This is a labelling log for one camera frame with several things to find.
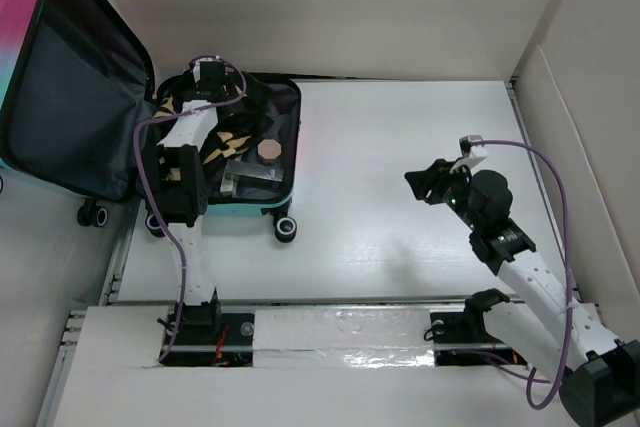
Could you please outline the black and tan blanket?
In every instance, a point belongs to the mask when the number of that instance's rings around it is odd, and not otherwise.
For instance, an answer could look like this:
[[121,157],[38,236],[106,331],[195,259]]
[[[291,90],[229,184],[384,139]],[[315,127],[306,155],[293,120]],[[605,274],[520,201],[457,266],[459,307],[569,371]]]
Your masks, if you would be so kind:
[[[220,176],[229,159],[236,158],[255,147],[269,132],[275,120],[270,115],[269,102],[275,98],[272,87],[248,72],[243,73],[247,93],[242,100],[216,110],[218,122],[199,149],[203,172],[207,181]],[[193,75],[187,71],[163,81],[157,89],[157,116],[182,111],[183,95],[194,87]]]

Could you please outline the black cosmetic box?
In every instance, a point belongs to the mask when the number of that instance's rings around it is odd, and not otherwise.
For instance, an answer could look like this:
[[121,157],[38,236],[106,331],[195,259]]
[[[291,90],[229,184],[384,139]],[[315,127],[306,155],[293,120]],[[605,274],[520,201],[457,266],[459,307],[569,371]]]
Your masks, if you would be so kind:
[[282,169],[272,166],[229,160],[225,167],[224,176],[237,182],[280,184],[283,181],[284,172]]

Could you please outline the pink and teal suitcase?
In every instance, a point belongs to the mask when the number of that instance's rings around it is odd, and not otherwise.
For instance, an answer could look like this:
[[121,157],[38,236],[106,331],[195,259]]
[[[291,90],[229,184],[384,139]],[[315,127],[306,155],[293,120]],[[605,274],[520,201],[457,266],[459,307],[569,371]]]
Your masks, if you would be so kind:
[[[297,234],[290,216],[302,95],[285,76],[248,72],[275,91],[275,123],[262,139],[282,146],[272,165],[257,148],[233,159],[282,169],[280,184],[238,182],[223,197],[224,175],[209,181],[205,214],[269,215],[283,243]],[[108,0],[1,0],[1,163],[69,190],[84,202],[83,226],[105,223],[106,202],[144,199],[136,129],[158,110],[151,57]]]

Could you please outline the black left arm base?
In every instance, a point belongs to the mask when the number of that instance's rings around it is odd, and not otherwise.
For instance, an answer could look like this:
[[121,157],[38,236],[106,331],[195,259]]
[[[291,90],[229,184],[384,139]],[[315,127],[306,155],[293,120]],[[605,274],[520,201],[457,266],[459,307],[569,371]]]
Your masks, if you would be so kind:
[[217,299],[182,308],[156,322],[164,329],[159,363],[166,367],[250,367],[253,365],[255,314],[225,312]]

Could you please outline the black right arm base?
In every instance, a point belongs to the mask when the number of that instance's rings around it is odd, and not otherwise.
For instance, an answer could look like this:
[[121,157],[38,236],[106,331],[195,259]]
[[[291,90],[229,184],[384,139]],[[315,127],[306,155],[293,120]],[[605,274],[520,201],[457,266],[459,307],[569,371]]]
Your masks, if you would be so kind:
[[526,366],[516,351],[472,328],[463,312],[434,312],[423,339],[432,345],[438,367]]

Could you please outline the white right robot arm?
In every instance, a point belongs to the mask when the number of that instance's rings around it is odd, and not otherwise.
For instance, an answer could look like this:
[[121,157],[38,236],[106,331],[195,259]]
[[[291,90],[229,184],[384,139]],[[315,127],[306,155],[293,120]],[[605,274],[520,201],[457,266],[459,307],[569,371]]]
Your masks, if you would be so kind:
[[461,318],[467,336],[513,348],[580,426],[604,426],[638,410],[638,341],[622,341],[550,271],[510,217],[513,195],[502,174],[471,173],[463,159],[438,159],[404,178],[417,200],[446,205],[469,227],[475,256],[525,304],[511,306],[497,289],[472,295]]

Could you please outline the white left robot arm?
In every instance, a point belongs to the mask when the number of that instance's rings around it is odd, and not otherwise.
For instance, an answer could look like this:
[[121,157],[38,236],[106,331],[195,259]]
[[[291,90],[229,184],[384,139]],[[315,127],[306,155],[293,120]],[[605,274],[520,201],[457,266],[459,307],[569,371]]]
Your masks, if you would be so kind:
[[183,75],[158,89],[157,112],[136,129],[136,163],[150,210],[147,226],[173,245],[183,306],[209,304],[214,298],[201,247],[209,203],[201,151],[219,124],[218,110],[241,100],[245,89],[245,80],[235,79],[220,57],[196,58]]

